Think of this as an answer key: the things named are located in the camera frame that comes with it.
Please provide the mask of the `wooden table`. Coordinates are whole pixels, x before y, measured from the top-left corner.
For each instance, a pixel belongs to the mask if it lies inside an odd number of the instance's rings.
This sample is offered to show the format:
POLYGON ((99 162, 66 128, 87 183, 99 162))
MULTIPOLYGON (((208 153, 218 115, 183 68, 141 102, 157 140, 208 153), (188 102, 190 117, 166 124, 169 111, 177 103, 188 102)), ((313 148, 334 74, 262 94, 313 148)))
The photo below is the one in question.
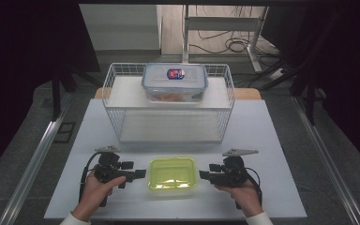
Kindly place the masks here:
MULTIPOLYGON (((235 88, 235 99, 237 100, 261 100, 262 96, 259 90, 255 88, 235 88)), ((99 88, 94 98, 102 99, 102 88, 99 88)))

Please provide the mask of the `white metal desk frame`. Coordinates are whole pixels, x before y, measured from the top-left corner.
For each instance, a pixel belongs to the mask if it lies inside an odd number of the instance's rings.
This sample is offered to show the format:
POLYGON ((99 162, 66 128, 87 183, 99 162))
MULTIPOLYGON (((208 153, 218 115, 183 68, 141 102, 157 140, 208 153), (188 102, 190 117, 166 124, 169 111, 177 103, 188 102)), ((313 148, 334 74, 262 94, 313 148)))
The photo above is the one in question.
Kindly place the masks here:
POLYGON ((268 7, 263 7, 258 17, 198 17, 189 16, 189 5, 183 10, 183 47, 182 62, 188 62, 188 32, 189 31, 239 31, 251 32, 253 37, 247 45, 247 54, 255 72, 262 72, 256 49, 261 34, 268 7))

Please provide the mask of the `person's left hand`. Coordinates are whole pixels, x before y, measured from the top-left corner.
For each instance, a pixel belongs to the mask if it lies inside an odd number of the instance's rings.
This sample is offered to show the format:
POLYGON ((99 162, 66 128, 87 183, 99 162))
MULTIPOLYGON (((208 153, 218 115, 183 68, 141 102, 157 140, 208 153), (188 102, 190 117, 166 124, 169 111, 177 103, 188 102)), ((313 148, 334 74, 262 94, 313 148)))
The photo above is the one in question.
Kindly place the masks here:
POLYGON ((71 215, 80 221, 87 222, 99 209, 103 200, 113 193, 113 189, 125 181, 126 177, 120 176, 108 183, 101 183, 96 179, 94 172, 90 172, 86 177, 81 200, 71 215))

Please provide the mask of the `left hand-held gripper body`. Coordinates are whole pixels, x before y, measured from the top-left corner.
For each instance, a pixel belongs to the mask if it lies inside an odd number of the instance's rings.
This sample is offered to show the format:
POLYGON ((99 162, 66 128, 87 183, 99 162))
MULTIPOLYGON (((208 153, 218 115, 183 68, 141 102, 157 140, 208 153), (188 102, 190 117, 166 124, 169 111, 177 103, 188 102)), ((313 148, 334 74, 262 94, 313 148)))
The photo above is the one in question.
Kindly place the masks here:
POLYGON ((131 172, 131 170, 122 170, 120 161, 120 156, 118 153, 120 150, 115 147, 114 145, 101 147, 96 150, 97 154, 99 155, 98 163, 95 166, 94 175, 96 179, 106 184, 113 179, 121 176, 126 177, 126 181, 119 185, 119 188, 124 188, 127 182, 127 174, 131 172))

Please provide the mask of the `white cabinet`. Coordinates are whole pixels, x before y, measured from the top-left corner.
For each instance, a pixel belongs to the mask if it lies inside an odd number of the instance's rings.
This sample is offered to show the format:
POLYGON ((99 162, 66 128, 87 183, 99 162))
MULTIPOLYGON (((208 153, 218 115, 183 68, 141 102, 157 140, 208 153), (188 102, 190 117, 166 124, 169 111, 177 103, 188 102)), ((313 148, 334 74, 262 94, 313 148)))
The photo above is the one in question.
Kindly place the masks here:
POLYGON ((161 6, 80 4, 96 51, 161 49, 161 6))

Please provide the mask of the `clear food container green lid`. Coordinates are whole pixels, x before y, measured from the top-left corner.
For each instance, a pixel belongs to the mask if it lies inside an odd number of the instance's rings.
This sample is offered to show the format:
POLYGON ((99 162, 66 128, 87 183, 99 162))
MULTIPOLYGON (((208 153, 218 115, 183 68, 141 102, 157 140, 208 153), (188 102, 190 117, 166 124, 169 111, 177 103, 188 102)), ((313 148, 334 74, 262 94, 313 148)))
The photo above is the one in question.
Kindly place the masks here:
POLYGON ((149 163, 148 188, 157 198, 183 198, 198 185, 195 161, 191 157, 158 157, 149 163))

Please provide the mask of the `clear food container blue lid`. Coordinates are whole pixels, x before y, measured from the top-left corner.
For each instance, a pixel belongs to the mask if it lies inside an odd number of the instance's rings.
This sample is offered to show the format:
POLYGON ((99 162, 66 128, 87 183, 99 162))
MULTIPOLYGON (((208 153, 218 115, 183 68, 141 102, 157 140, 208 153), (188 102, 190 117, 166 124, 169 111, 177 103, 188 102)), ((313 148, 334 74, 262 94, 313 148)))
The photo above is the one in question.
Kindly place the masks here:
POLYGON ((197 104, 207 87, 201 64, 150 63, 143 69, 142 88, 152 102, 197 104))

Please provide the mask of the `black stand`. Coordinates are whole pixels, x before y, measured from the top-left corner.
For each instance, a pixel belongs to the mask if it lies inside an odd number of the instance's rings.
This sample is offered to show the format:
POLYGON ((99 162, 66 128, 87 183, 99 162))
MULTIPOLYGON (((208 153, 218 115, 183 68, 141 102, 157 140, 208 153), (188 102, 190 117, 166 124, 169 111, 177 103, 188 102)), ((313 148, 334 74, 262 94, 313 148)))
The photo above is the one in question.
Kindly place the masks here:
POLYGON ((61 64, 54 68, 52 75, 52 120, 56 121, 64 112, 64 103, 60 94, 60 85, 63 85, 67 93, 75 92, 77 84, 73 74, 78 75, 87 82, 96 87, 100 87, 102 82, 89 75, 87 72, 80 70, 69 64, 61 64))
POLYGON ((259 87, 260 91, 269 90, 274 86, 289 80, 292 77, 296 77, 289 89, 292 96, 300 96, 303 90, 307 90, 307 99, 305 105, 305 116, 309 123, 314 126, 314 101, 315 101, 315 90, 317 85, 317 79, 313 72, 313 66, 316 63, 316 59, 319 56, 321 49, 325 41, 331 35, 336 23, 338 22, 340 13, 333 11, 324 23, 322 30, 319 32, 317 40, 313 44, 311 50, 307 54, 303 63, 298 67, 290 69, 281 77, 264 84, 259 87))

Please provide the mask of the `white wire shelf rack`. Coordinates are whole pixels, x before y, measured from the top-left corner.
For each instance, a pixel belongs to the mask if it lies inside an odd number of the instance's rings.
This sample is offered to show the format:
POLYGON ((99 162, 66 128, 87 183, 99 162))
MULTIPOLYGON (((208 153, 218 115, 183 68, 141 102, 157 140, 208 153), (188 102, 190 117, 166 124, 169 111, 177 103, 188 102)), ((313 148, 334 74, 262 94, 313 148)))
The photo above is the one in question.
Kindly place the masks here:
POLYGON ((219 143, 233 110, 230 68, 201 64, 208 87, 197 104, 152 102, 142 87, 150 63, 113 63, 102 87, 102 101, 122 143, 219 143))

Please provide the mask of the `white power strip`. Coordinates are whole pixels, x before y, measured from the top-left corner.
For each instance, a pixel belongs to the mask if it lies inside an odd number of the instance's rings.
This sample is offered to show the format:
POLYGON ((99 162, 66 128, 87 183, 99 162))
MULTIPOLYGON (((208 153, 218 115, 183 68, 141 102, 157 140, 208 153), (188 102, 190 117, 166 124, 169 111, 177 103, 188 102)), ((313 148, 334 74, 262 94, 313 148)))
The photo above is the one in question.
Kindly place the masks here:
POLYGON ((271 79, 271 80, 278 79, 278 78, 281 77, 285 72, 286 72, 286 70, 285 70, 284 68, 279 68, 278 70, 276 70, 276 71, 270 76, 270 79, 271 79))

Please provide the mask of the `aluminium rail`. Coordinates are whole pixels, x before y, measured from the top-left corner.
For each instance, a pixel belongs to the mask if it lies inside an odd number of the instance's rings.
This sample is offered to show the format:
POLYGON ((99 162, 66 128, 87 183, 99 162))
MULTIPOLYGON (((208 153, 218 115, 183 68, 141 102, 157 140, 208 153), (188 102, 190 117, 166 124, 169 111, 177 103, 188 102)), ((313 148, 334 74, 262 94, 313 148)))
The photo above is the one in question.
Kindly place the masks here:
POLYGON ((67 114, 72 97, 72 94, 65 93, 61 99, 59 104, 61 107, 61 112, 58 114, 56 119, 51 121, 47 126, 33 156, 31 157, 26 169, 24 170, 24 173, 22 174, 22 178, 16 186, 6 205, 5 210, 0 217, 0 225, 14 225, 17 216, 21 212, 26 197, 36 180, 42 163, 47 156, 50 147, 52 146, 54 137, 62 125, 65 115, 67 114))
POLYGON ((300 97, 292 97, 292 102, 298 111, 307 130, 307 134, 322 161, 322 165, 324 166, 352 225, 360 225, 360 207, 340 174, 335 161, 330 156, 318 129, 316 129, 315 125, 308 119, 308 116, 306 115, 307 109, 303 104, 303 99, 300 97))

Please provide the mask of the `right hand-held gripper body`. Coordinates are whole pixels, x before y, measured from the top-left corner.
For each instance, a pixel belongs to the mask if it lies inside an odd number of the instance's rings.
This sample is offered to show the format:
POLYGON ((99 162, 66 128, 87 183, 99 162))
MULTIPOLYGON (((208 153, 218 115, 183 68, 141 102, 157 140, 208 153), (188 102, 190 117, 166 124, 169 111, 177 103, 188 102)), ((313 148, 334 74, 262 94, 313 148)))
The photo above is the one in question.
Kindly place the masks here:
MULTIPOLYGON (((238 150, 231 150, 225 154, 223 164, 220 165, 222 172, 209 172, 211 185, 219 185, 229 188, 240 188, 246 181, 250 181, 256 188, 259 195, 259 181, 255 180, 245 167, 245 162, 238 154, 238 150)), ((236 207, 241 210, 240 205, 235 202, 236 207)))

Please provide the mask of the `person's right hand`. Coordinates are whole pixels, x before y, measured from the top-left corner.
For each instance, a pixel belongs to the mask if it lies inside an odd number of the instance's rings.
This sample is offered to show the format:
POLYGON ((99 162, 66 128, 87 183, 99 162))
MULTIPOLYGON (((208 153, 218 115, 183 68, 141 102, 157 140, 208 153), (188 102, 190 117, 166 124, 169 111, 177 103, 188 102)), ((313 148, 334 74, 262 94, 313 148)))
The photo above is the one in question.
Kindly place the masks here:
POLYGON ((247 218, 257 216, 263 212, 258 192, 250 181, 246 181, 241 187, 224 187, 215 185, 215 188, 228 192, 240 205, 242 212, 247 218))

